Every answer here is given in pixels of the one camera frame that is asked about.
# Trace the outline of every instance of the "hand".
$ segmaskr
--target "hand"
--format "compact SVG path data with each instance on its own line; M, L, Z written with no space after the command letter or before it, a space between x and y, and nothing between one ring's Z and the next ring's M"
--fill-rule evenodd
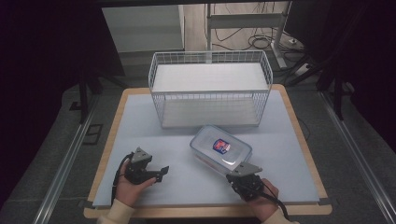
M142 184L134 185L125 178L125 170L129 160L126 160L120 170L119 183L117 184L116 199L120 202L132 207L139 198L143 189L153 185L156 181L155 177L146 180Z
M266 186L264 187L263 192L274 196L273 193L275 194L275 197L277 197L279 193L279 189L277 189L274 185L271 184L271 182L267 179L262 179L262 183ZM247 202L247 205L250 206L251 210L253 211L254 215L261 221L264 222L267 220L276 210L278 209L277 205L268 199L265 199L263 197L258 197L255 200Z

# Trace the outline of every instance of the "gray floor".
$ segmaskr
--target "gray floor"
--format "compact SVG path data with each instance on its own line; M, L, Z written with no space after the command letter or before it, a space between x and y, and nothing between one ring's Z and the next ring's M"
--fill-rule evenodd
M202 46L189 47L200 49ZM278 70L274 55L268 51L270 64ZM147 87L147 73L151 53L123 53L120 55L126 77L120 80L133 87ZM301 55L296 54L293 60ZM283 83L284 72L275 72L275 83ZM296 87L287 88L294 111L300 121L323 185L333 202L329 216L293 216L301 223L387 223L372 192L362 178L347 145L336 129L322 98L315 89L317 77L311 77ZM49 223L94 223L83 216L81 202L85 202L106 143L122 88L101 79L104 92L94 111L91 124L102 124L103 130L96 145L83 144L79 149ZM34 161L12 192L0 213L0 223L32 223L52 178L64 158L78 130L79 112L69 110L79 100L78 88L64 93L63 106L49 135ZM389 197L396 201L396 155L359 114L347 97L343 99L345 124L355 138L362 154L384 186ZM93 141L91 136L85 143ZM133 223L202 223L201 219L148 219ZM207 223L258 223L255 218L205 219Z

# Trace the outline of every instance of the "sleeve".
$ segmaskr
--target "sleeve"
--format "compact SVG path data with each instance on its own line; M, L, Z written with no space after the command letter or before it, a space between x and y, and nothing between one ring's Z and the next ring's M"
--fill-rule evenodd
M97 224L126 224L131 218L131 214L134 213L134 209L121 203L117 199L114 199L113 205L110 211L98 218Z
M275 213L273 213L267 220L265 220L262 224L299 224L298 222L290 222L283 216L283 213L280 209L278 209Z

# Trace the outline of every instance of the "clear plastic lid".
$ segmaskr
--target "clear plastic lid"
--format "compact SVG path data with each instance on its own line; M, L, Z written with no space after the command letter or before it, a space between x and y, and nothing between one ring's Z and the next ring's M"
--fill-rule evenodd
M223 172L232 171L241 161L247 161L252 148L247 143L213 125L204 126L190 142L191 148Z

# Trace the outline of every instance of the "white wire basket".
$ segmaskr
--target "white wire basket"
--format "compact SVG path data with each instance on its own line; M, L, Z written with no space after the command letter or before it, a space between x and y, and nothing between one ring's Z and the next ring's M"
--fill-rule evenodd
M148 86L163 128L258 126L273 83L265 52L157 52Z

